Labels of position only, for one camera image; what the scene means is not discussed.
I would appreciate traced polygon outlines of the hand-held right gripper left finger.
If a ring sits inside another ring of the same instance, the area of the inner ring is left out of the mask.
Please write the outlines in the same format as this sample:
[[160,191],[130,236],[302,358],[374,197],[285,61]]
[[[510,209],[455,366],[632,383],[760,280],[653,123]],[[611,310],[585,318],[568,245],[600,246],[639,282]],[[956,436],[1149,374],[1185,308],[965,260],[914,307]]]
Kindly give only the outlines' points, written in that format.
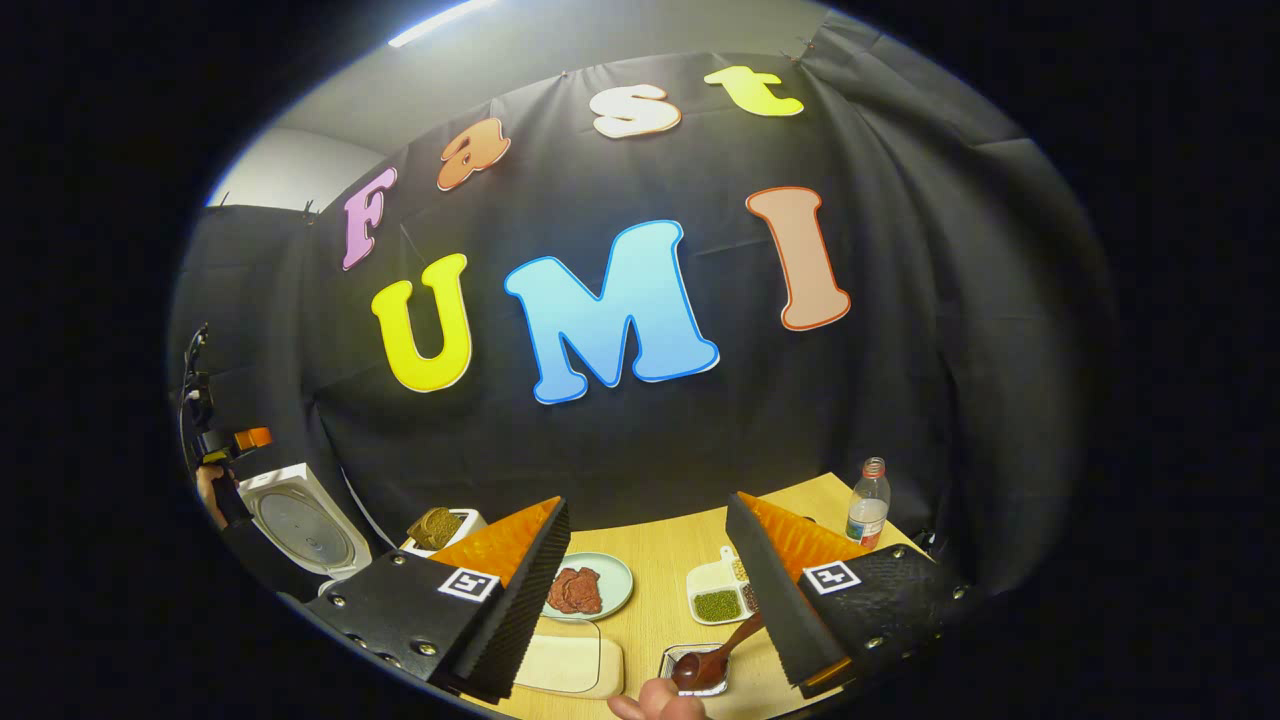
[[330,638],[433,694],[508,698],[570,542],[552,497],[425,559],[389,552],[305,606]]

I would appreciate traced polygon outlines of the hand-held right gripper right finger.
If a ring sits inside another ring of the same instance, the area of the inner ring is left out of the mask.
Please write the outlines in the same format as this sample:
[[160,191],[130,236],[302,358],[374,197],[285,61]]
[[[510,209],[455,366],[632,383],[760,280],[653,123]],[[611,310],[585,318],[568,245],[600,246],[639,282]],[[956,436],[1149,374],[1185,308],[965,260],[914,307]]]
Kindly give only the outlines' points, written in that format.
[[727,502],[726,532],[787,682],[806,698],[904,673],[977,607],[969,582],[910,544],[868,550],[744,492]]

